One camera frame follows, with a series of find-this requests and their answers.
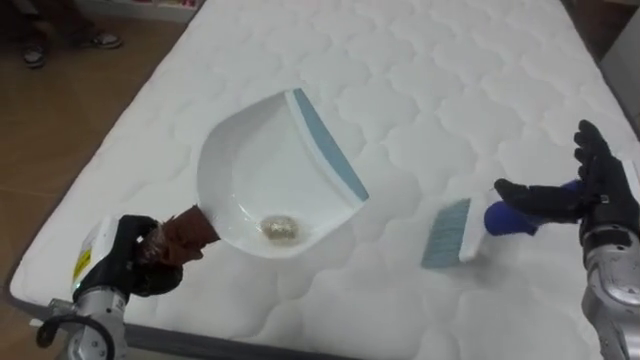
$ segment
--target white dustpan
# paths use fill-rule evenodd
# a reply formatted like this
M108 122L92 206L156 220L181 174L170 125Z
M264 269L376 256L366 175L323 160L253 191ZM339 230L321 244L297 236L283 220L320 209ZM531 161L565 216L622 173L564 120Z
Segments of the white dustpan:
M266 258L308 249L369 198L300 89L273 95L218 124L200 153L197 189L199 206L220 237ZM294 236L284 244L264 231L264 220L273 216L289 221Z

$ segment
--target sneaker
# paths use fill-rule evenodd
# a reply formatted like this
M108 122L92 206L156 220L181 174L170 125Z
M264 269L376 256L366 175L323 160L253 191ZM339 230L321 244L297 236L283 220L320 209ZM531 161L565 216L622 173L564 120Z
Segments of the sneaker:
M91 47L96 49L117 49L122 46L122 39L114 34L105 31L98 31L90 39L81 42L80 47Z
M22 59L29 69L39 69L46 63L46 53L42 45L28 44L22 48Z

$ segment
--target white mattress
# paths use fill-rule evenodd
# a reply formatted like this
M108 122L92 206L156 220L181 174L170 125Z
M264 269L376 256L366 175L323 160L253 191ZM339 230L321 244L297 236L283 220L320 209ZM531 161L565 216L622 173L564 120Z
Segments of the white mattress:
M207 1L42 227L11 294L68 299L103 215L185 210L213 126L298 86L369 202L293 260L210 246L177 290L133 298L128 322L367 359L599 358L575 226L493 239L473 267L419 266L442 205L498 177L574 178L580 119L638 153L559 0Z

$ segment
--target blue stripe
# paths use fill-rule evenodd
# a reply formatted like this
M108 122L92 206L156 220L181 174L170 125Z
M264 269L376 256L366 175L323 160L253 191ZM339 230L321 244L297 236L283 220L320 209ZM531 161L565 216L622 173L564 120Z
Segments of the blue stripe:
M298 102L302 117L304 117L309 132L311 132L311 137L313 141L316 142L316 145L318 145L324 158L327 159L333 170L360 200L367 200L369 198L367 189L364 188L360 178L358 178L358 175L356 175L353 168L351 168L349 161L344 157L344 154L329 133L329 130L327 130L322 120L320 120L320 116L318 116L313 105L311 105L307 95L304 94L302 89L293 90L293 95Z

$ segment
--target wall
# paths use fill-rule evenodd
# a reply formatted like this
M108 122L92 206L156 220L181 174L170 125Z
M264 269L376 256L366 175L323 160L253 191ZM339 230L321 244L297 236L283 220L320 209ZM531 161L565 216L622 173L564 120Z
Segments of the wall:
M602 71L632 118L640 117L640 11L601 62Z

